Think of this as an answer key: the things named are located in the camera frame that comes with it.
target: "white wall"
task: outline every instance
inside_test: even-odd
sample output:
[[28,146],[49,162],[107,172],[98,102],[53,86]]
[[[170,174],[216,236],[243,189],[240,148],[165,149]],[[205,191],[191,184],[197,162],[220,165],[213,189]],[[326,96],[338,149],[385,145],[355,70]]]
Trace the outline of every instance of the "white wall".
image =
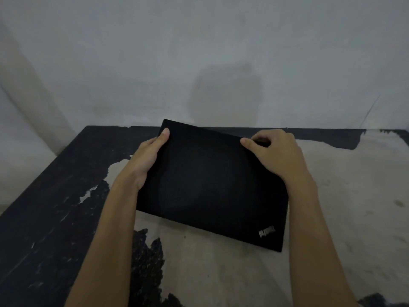
[[409,0],[0,0],[0,18],[75,133],[409,126]]
[[54,160],[0,87],[0,214]]

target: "right hand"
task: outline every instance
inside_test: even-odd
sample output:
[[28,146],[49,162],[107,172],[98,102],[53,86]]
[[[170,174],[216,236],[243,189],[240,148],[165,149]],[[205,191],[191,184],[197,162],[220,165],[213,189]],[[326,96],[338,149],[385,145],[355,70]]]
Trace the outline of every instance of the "right hand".
[[[270,142],[270,145],[263,147],[255,141]],[[294,179],[310,176],[303,152],[292,133],[286,133],[282,129],[260,130],[251,139],[241,138],[240,143],[286,184]]]

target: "table top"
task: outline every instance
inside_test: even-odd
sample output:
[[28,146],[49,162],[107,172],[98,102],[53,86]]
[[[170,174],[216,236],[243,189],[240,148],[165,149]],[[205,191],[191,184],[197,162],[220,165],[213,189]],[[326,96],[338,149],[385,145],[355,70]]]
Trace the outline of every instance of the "table top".
[[[213,129],[239,137],[250,137],[259,130]],[[104,180],[108,168],[129,159],[139,144],[155,137],[158,130],[159,127],[145,126],[87,126],[0,216],[1,306],[64,305],[109,192]],[[324,142],[347,150],[355,149],[365,132],[362,129],[287,131],[296,139]],[[408,144],[406,131],[392,131]],[[92,196],[84,198],[95,186]],[[132,267],[135,269],[131,292],[143,288],[142,295],[149,299],[134,295],[131,302],[144,301],[143,306],[148,306],[148,302],[159,305],[161,267],[166,258],[160,241],[155,240],[150,248],[146,246],[146,233],[145,229],[134,232]],[[148,262],[155,269],[146,272],[143,268]],[[172,295],[166,303],[167,306],[180,305]]]

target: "black laptop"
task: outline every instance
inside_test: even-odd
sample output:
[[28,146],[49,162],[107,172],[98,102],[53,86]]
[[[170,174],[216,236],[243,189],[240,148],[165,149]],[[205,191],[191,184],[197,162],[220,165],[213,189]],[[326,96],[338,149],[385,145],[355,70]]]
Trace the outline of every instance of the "black laptop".
[[288,196],[284,182],[240,138],[165,119],[161,147],[137,209],[281,252]]

